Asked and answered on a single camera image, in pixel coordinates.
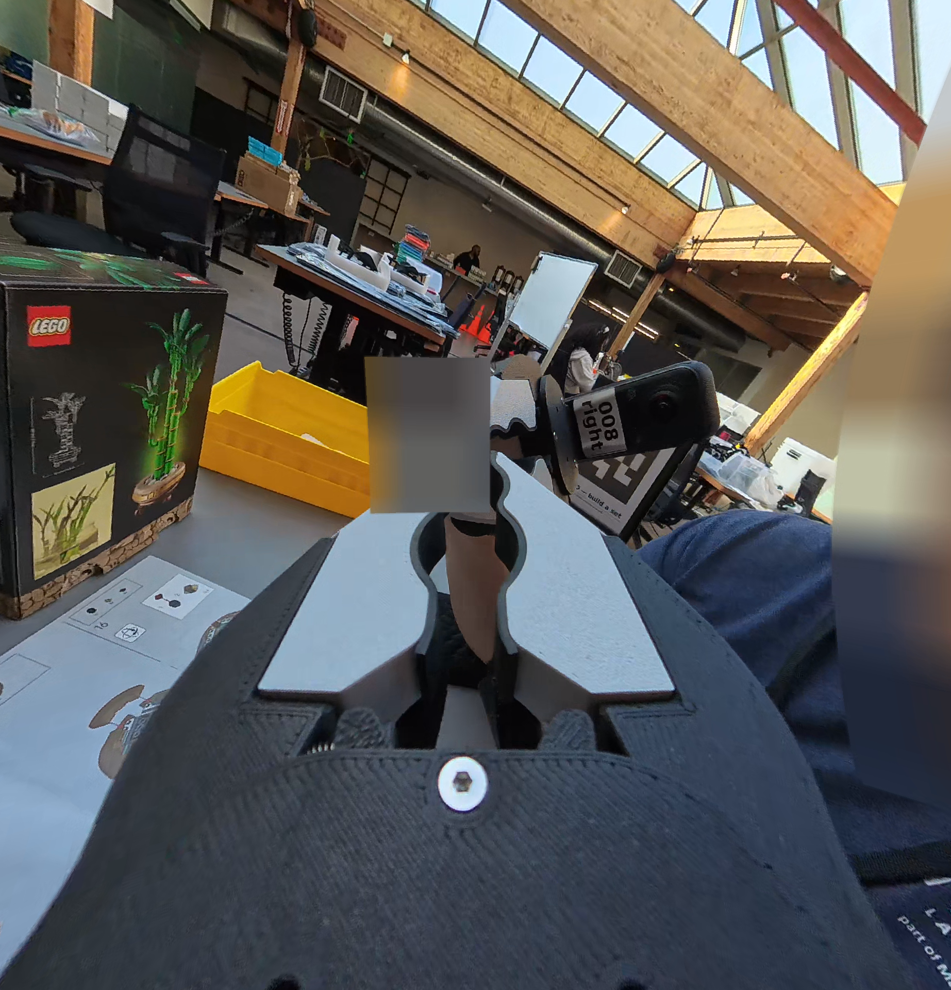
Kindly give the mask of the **cluttered wooden desk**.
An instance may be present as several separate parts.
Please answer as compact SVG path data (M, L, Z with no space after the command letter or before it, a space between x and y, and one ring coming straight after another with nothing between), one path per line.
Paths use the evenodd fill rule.
M447 357L457 328L418 301L379 291L329 270L296 246L258 245L283 292L289 372L358 404L366 403L370 356Z

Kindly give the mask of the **white foam block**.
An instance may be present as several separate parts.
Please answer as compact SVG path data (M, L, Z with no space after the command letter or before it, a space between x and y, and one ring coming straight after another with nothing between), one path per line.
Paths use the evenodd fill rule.
M361 268L379 275L390 276L393 270L388 254L370 249L354 250L335 234L329 238L325 258L329 265L348 271L357 271Z

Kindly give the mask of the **building instruction booklet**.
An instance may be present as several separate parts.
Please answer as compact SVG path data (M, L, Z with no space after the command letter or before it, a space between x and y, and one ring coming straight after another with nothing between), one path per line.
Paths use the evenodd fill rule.
M247 603L149 556L0 656L0 971L162 699Z

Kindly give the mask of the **black toy set box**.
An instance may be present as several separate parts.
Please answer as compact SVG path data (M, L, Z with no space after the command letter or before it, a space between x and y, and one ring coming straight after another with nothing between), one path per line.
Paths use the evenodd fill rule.
M149 258L0 243L0 615L191 511L228 293Z

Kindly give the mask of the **white whiteboard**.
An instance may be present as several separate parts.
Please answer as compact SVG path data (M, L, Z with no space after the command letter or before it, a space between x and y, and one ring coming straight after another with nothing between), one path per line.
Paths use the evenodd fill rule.
M594 261L539 253L508 317L532 342L552 355L568 328L598 265Z

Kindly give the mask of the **person's right forearm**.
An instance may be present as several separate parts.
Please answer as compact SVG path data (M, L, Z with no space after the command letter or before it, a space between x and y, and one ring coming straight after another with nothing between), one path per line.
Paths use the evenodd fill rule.
M458 629L478 659L492 662L498 598L509 576L496 551L495 524L447 515L444 539L448 594Z

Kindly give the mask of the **cluttered work table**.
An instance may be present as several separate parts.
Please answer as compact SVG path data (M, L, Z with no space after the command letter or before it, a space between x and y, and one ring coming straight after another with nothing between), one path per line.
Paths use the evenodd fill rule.
M752 455L744 443L759 414L722 393L716 399L720 427L697 467L709 487L734 504L831 524L837 462L792 438Z

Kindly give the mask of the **black framed marker sign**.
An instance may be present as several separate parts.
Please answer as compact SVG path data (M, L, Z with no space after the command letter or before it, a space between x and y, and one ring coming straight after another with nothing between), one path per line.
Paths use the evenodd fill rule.
M628 541L656 498L702 444L650 453L606 457L578 464L570 507L604 533Z

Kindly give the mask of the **stack of pale boxes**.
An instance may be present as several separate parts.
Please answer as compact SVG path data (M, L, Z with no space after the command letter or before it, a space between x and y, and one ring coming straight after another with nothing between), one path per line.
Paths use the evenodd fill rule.
M128 107L97 90L34 61L31 76L31 107L81 124L93 139L70 139L71 143L111 158L125 129Z

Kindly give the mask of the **yellow plastic bin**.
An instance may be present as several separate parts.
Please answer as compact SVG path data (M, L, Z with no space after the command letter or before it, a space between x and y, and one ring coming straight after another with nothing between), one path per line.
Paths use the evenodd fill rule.
M222 473L242 456L257 457L277 467L292 468L364 494L370 492L366 461L326 443L305 439L257 419L231 411L208 415L201 460Z
M369 461L368 411L364 405L320 388L288 372L252 362L215 383L208 424L228 425L232 414L258 436L272 428L301 439L310 435L323 446L363 463Z
M219 441L205 442L201 466L338 515L355 518L369 509L368 494Z

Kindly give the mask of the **cardboard box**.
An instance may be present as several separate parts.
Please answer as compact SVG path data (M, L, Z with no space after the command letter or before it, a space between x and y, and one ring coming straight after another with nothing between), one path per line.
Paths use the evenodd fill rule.
M258 155L246 153L239 159L234 186L271 210L295 219L302 196L299 179L299 173L285 163L273 166Z

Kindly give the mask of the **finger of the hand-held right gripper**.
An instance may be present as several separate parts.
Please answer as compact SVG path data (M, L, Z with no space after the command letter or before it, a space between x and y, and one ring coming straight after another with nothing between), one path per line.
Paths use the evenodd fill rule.
M541 455L535 388L526 379L491 378L491 452L508 458Z

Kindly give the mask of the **black mesh office chair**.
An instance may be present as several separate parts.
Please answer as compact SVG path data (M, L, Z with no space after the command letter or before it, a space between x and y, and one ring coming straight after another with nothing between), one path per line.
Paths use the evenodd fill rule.
M225 152L132 104L102 190L105 230L206 277L208 221Z

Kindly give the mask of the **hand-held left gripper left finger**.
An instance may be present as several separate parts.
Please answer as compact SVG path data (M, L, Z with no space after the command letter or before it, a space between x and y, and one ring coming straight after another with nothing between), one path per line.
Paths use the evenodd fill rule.
M444 555L444 514L365 513L333 538L257 689L288 714L309 708L294 749L436 747Z

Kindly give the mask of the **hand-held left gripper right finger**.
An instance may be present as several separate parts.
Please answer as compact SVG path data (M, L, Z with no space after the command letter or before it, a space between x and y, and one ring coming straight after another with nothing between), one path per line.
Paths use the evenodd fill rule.
M676 714L677 690L605 538L506 455L491 473L496 747L642 749L629 717Z

